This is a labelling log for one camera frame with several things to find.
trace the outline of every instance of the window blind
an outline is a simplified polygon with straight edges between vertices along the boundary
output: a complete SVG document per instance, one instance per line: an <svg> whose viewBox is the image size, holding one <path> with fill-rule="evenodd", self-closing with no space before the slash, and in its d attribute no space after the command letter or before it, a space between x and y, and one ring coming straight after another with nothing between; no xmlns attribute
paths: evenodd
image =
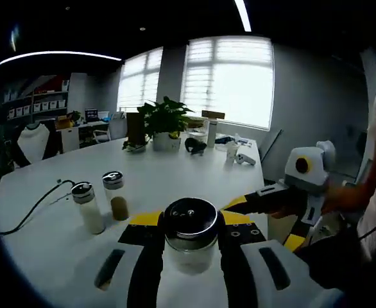
<svg viewBox="0 0 376 308"><path fill-rule="evenodd" d="M117 110L136 112L147 100L157 98L162 47L135 56L121 69Z"/></svg>
<svg viewBox="0 0 376 308"><path fill-rule="evenodd" d="M202 110L224 112L231 123L269 130L273 101L273 56L268 39L212 37L190 41L182 101Z"/></svg>

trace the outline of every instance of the chair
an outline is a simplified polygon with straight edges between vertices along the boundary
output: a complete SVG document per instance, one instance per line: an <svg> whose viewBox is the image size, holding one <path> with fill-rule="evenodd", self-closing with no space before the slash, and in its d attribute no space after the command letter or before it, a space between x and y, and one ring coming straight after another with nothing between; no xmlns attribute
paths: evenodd
<svg viewBox="0 0 376 308"><path fill-rule="evenodd" d="M111 140L121 139L126 136L127 132L127 125L126 125L126 118L124 116L124 112L118 111L116 112L109 124L108 130L94 130L92 134L94 135L94 140L97 143L104 143Z"/></svg>

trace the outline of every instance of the white bottle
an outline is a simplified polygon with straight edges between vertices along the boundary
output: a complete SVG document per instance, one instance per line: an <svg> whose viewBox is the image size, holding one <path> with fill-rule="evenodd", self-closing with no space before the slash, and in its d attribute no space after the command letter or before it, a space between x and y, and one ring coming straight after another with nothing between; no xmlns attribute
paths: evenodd
<svg viewBox="0 0 376 308"><path fill-rule="evenodd" d="M209 120L209 127L208 127L208 142L207 147L213 148L215 145L215 138L216 138L216 120Z"/></svg>
<svg viewBox="0 0 376 308"><path fill-rule="evenodd" d="M74 202L80 209L84 225L91 234L100 234L105 229L103 217L99 212L97 200L88 182L80 182L71 189Z"/></svg>

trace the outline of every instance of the potted plant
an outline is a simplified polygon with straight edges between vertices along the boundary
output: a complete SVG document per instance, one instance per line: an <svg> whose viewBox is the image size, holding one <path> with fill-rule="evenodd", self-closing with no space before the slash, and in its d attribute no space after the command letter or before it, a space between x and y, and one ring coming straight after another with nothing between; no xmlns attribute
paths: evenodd
<svg viewBox="0 0 376 308"><path fill-rule="evenodd" d="M180 132L185 130L189 110L184 103L179 103L164 96L163 103L145 103L138 108L144 119L145 133L153 139L154 151L178 151L181 144Z"/></svg>

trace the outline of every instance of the glass jar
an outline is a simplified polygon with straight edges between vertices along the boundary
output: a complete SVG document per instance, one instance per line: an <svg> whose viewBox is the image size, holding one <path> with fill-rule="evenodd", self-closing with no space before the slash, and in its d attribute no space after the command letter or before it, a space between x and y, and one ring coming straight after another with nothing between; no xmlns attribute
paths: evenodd
<svg viewBox="0 0 376 308"><path fill-rule="evenodd" d="M105 229L103 217L99 212L92 184L80 182L71 189L74 202L80 209L84 225L92 234L100 234Z"/></svg>
<svg viewBox="0 0 376 308"><path fill-rule="evenodd" d="M217 218L216 208L202 199L179 199L166 209L164 231L177 270L195 275L210 267L218 235Z"/></svg>
<svg viewBox="0 0 376 308"><path fill-rule="evenodd" d="M107 201L111 205L112 216L115 220L126 220L129 217L126 200L121 196L124 186L124 176L119 171L110 171L103 175L103 185Z"/></svg>

